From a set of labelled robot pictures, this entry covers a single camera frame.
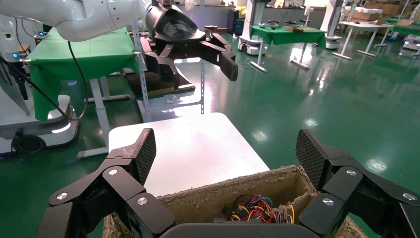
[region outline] colorful wires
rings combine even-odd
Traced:
[[[248,201],[240,201],[241,197],[251,197]],[[264,223],[288,223],[295,221],[295,210],[292,205],[287,206],[283,212],[273,211],[273,201],[262,195],[245,194],[239,196],[232,206],[232,211],[238,205],[238,210],[230,216],[231,221],[251,221],[253,219],[262,220]]]

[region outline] green epoxy floor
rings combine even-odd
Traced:
[[[232,41],[236,47],[237,40]],[[267,74],[244,69],[250,67],[247,64],[241,67],[248,56],[238,53],[236,82],[228,81],[218,67],[207,64],[206,113],[226,114],[271,169],[299,163],[294,152],[296,135],[299,129],[310,128],[322,142],[347,149],[372,172],[420,193],[420,61],[407,70],[412,52],[399,55],[400,42],[379,49],[380,56],[375,59],[355,53],[356,49],[364,50],[367,43],[368,39],[351,39],[346,55],[353,61],[334,57],[331,51],[308,48],[304,57],[311,66],[308,71],[289,62],[291,54],[300,54],[302,44],[270,46],[263,58]],[[180,69],[193,82],[199,81],[199,66],[184,65]],[[81,85],[66,87],[64,94],[72,98],[80,113]],[[109,80],[109,87],[111,94],[131,93],[119,76]],[[134,99],[105,105],[111,128],[141,123]],[[33,237],[48,197],[94,171],[105,158],[100,155],[77,160],[77,152],[103,145],[91,104],[77,139],[70,145],[3,157],[0,237]],[[360,219],[356,221],[369,237],[377,237]],[[90,237],[101,237],[101,231],[100,224]]]

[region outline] metal bolt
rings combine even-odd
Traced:
[[[353,170],[347,170],[347,173],[350,174],[351,176],[356,176],[356,172]]]
[[[60,193],[60,194],[57,196],[57,199],[58,199],[58,200],[63,200],[63,199],[65,199],[65,198],[67,197],[67,195],[68,195],[68,193],[66,193],[66,192],[62,192],[62,193]]]
[[[109,175],[114,175],[118,172],[118,170],[111,170],[108,172]]]
[[[137,204],[139,204],[140,206],[143,206],[144,204],[146,204],[147,202],[147,198],[145,197],[141,197],[139,198],[139,200],[137,200]]]
[[[329,198],[324,198],[323,200],[322,200],[327,206],[332,206],[332,205],[334,205],[334,201],[333,200],[331,200],[331,199],[329,199]]]
[[[416,201],[417,200],[417,198],[414,195],[409,194],[409,193],[404,193],[403,196],[410,201]]]

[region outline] green tablecloth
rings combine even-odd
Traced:
[[[125,32],[123,28],[88,41],[71,43],[86,80],[106,76],[125,67],[138,73],[135,55],[132,54],[135,47]],[[55,28],[27,58],[36,60],[29,66],[32,81],[57,104],[60,80],[82,81],[67,41]],[[54,110],[54,106],[35,89],[33,97],[36,119],[47,120],[48,112]]]
[[[409,25],[409,26],[399,26],[396,25],[398,22],[398,19],[395,18],[390,18],[387,20],[388,23],[391,23],[394,28],[392,29],[393,31],[396,32],[400,32],[403,34],[413,34],[413,35],[417,35],[420,36],[420,22],[414,22],[413,24]]]
[[[304,32],[290,32],[286,31],[286,27],[282,26],[275,30],[271,28],[261,28],[259,26],[253,26],[251,29],[251,36],[258,35],[262,39],[271,44],[275,45],[290,44],[290,43],[318,43],[324,49],[326,48],[325,32],[315,29],[313,31]]]

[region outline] white robotic arm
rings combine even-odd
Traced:
[[[341,5],[341,16],[340,16],[340,21],[339,22],[342,22],[344,20],[344,16],[346,14],[346,5],[347,5],[347,3],[353,2],[352,7],[350,9],[349,16],[347,17],[347,21],[351,21],[352,16],[354,14],[354,11],[355,11],[355,9],[356,9],[357,4],[359,3],[359,1],[360,0],[344,0],[343,5]]]
[[[68,41],[86,41],[145,17],[151,0],[0,0],[0,14],[57,28]]]

